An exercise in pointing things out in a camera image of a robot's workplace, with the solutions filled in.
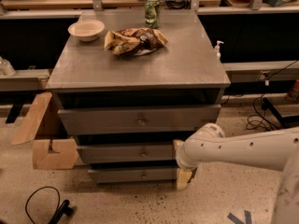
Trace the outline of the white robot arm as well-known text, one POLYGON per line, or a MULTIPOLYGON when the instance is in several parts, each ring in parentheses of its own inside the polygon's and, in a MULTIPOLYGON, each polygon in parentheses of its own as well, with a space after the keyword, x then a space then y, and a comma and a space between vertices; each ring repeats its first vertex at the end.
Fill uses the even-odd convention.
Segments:
POLYGON ((227 162, 282 173, 271 224, 299 223, 299 128, 227 137, 208 123, 186 140, 173 142, 177 188, 185 189, 201 162, 227 162))

